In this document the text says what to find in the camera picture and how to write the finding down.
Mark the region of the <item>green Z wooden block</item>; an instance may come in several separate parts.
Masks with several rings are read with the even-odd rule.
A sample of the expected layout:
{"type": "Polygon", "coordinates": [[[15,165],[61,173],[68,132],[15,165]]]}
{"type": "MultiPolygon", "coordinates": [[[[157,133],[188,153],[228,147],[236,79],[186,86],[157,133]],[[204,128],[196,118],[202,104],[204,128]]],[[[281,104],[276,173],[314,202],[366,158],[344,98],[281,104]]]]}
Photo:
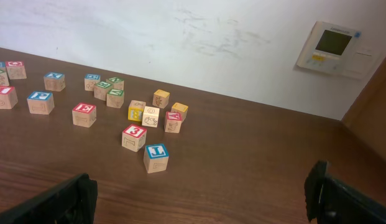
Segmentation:
{"type": "Polygon", "coordinates": [[[9,79],[7,77],[7,73],[0,69],[0,86],[9,86],[9,79]]]}

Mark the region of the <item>red E wooden block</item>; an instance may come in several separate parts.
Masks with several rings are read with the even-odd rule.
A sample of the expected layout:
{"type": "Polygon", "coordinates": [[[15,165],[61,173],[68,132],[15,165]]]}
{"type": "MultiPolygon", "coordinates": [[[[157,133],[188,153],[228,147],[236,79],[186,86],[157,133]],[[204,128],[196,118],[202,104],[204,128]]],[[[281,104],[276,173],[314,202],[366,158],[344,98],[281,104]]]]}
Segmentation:
{"type": "Polygon", "coordinates": [[[73,124],[90,128],[96,121],[97,107],[87,103],[79,103],[72,109],[73,124]]]}

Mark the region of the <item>red A wooden block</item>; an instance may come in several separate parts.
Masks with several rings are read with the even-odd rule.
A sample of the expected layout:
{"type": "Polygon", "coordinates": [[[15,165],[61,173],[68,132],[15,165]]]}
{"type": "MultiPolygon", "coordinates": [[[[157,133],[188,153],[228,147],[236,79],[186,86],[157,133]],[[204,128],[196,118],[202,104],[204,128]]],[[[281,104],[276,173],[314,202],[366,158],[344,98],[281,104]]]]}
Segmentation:
{"type": "Polygon", "coordinates": [[[182,126],[182,116],[179,112],[167,111],[164,130],[166,133],[179,133],[182,126]]]}

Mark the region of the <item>green R wooden block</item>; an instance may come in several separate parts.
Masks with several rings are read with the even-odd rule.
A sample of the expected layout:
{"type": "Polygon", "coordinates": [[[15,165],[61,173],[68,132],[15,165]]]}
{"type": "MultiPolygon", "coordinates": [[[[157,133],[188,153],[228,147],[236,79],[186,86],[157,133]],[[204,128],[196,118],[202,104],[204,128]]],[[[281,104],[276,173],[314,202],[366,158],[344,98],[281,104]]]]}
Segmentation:
{"type": "Polygon", "coordinates": [[[106,101],[106,95],[112,88],[113,85],[107,82],[96,83],[93,87],[94,97],[106,101]]]}

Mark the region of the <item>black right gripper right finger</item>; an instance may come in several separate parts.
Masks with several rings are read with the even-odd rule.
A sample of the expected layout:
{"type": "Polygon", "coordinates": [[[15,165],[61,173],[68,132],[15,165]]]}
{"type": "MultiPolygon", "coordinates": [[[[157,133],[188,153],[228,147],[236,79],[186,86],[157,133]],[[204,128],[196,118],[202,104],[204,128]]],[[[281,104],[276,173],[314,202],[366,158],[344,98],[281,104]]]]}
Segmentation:
{"type": "Polygon", "coordinates": [[[306,215],[318,224],[386,224],[386,207],[327,173],[318,161],[304,183],[306,215]]]}

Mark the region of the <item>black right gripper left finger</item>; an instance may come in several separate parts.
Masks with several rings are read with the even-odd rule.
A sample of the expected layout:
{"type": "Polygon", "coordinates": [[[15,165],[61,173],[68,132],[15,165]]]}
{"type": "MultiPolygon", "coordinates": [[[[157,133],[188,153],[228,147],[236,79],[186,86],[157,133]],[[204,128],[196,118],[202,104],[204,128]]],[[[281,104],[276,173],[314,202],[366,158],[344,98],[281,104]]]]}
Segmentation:
{"type": "Polygon", "coordinates": [[[0,223],[93,224],[98,183],[79,174],[0,213],[0,223]]]}

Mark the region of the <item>yellow top block right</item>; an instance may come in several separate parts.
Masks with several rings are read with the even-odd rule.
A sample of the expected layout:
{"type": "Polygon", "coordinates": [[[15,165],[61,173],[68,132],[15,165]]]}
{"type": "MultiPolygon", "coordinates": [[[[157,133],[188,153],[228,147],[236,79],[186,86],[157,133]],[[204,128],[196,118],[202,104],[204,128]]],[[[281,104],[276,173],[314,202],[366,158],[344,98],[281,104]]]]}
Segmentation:
{"type": "Polygon", "coordinates": [[[180,113],[182,116],[182,121],[184,121],[188,112],[188,106],[181,103],[175,103],[171,108],[171,112],[180,113]]]}

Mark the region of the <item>red Q wooden block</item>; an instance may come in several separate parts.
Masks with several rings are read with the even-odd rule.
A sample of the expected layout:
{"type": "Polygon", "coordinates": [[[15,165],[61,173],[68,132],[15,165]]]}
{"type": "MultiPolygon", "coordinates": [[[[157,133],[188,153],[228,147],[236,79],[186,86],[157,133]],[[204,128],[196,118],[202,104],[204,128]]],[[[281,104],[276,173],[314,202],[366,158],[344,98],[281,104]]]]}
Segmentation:
{"type": "Polygon", "coordinates": [[[27,78],[24,63],[21,61],[7,61],[6,70],[10,80],[27,78]]]}

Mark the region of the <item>blue P wooden block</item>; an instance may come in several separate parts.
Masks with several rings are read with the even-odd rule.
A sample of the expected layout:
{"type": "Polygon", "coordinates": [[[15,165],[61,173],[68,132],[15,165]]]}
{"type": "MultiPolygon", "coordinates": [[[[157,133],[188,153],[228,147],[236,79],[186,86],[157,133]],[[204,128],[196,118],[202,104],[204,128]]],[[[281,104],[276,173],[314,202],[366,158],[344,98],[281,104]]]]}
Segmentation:
{"type": "Polygon", "coordinates": [[[31,114],[49,115],[55,107],[53,93],[46,91],[33,91],[27,103],[31,114]]]}

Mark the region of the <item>plain O wooden block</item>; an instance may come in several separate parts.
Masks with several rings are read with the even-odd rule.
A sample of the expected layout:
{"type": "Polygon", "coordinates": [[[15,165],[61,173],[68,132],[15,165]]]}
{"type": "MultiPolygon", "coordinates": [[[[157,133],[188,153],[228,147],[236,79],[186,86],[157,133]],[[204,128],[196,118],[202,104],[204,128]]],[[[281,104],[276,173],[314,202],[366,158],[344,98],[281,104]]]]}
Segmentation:
{"type": "Polygon", "coordinates": [[[142,125],[156,128],[159,123],[159,113],[159,108],[146,106],[142,115],[142,125]]]}

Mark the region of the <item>blue X wooden block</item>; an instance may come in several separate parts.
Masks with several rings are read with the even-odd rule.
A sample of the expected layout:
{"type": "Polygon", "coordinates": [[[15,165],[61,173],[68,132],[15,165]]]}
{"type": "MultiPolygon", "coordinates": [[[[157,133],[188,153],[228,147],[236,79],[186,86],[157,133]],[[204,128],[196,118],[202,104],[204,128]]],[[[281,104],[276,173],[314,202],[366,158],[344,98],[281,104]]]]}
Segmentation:
{"type": "Polygon", "coordinates": [[[62,73],[49,72],[44,75],[45,89],[49,91],[62,91],[65,84],[65,75],[62,73]]]}

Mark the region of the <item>red I wooden block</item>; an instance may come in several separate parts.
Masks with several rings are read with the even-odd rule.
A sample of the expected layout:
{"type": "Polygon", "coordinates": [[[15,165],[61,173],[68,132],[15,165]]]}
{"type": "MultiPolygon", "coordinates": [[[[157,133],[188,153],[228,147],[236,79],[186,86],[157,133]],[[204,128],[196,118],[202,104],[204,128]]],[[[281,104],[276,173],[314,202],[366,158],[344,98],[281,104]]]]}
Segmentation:
{"type": "Polygon", "coordinates": [[[12,109],[18,102],[14,86],[0,86],[0,109],[12,109]]]}

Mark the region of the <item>blue H wooden block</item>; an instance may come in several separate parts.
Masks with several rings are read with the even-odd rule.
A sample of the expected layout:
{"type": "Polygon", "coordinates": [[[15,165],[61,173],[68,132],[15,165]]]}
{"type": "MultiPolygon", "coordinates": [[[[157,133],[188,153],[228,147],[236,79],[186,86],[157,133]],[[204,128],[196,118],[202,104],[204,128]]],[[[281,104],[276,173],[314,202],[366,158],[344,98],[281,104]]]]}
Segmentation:
{"type": "Polygon", "coordinates": [[[101,81],[101,76],[97,74],[86,74],[84,78],[85,91],[93,91],[94,85],[101,81]]]}

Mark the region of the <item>yellow top block far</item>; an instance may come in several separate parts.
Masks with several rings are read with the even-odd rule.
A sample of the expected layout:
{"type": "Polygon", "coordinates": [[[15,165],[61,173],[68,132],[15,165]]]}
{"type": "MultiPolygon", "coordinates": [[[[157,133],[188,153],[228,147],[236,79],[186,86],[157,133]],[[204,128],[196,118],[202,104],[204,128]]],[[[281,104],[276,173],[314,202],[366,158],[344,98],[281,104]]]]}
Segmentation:
{"type": "Polygon", "coordinates": [[[170,93],[164,90],[157,90],[154,93],[152,104],[158,108],[164,109],[169,102],[170,93]]]}

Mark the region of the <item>green N wooden block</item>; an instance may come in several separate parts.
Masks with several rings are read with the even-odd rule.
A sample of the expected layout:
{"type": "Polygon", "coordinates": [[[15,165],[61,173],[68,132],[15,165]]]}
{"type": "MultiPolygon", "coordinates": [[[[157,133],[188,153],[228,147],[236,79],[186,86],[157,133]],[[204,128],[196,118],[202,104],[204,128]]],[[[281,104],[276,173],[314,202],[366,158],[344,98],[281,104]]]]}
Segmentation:
{"type": "Polygon", "coordinates": [[[106,82],[112,84],[114,89],[117,89],[117,90],[124,89],[124,80],[121,78],[118,78],[118,77],[108,78],[106,82]]]}

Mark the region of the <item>yellow sided wooden block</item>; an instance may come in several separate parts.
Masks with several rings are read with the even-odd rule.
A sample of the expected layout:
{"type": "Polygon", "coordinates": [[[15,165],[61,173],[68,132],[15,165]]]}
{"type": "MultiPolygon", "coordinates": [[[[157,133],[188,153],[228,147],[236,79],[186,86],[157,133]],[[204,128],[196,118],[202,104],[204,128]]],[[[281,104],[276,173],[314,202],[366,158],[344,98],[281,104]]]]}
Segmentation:
{"type": "Polygon", "coordinates": [[[128,119],[131,121],[142,121],[142,116],[146,102],[132,100],[128,108],[128,119]]]}

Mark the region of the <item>red 3 wooden block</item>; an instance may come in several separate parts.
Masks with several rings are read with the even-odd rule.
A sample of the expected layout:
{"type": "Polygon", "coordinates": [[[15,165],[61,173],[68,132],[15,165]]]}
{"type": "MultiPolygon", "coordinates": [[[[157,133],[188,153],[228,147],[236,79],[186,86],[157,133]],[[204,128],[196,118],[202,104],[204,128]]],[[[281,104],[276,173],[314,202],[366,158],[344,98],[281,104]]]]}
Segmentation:
{"type": "Polygon", "coordinates": [[[138,152],[145,144],[147,130],[140,126],[131,124],[122,132],[121,146],[138,152]]]}

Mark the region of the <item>white wall control panel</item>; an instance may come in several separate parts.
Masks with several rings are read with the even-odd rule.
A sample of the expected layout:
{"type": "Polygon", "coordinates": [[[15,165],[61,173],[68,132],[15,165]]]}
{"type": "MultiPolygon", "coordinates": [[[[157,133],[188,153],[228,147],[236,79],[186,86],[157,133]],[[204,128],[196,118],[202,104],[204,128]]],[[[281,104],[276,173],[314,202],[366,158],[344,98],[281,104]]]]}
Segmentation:
{"type": "Polygon", "coordinates": [[[312,72],[361,80],[381,63],[378,49],[361,30],[317,21],[296,66],[312,72]]]}

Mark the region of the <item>green V wooden block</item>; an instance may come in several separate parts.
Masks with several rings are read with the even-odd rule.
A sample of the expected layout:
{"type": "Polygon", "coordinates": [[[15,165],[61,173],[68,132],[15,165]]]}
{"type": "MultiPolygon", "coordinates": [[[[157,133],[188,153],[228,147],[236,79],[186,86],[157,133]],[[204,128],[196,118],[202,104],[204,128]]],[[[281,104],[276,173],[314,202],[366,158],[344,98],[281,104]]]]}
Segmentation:
{"type": "Polygon", "coordinates": [[[124,91],[112,88],[107,92],[106,105],[112,108],[121,108],[124,104],[124,91]]]}

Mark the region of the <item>blue L wooden block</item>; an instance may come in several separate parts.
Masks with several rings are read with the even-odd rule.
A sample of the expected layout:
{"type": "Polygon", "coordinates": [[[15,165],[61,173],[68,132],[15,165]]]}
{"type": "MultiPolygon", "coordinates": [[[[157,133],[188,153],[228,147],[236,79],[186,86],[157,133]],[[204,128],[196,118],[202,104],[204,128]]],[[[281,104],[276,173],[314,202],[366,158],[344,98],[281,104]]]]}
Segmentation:
{"type": "Polygon", "coordinates": [[[144,151],[144,165],[148,174],[167,169],[169,153],[164,144],[147,145],[144,151]]]}

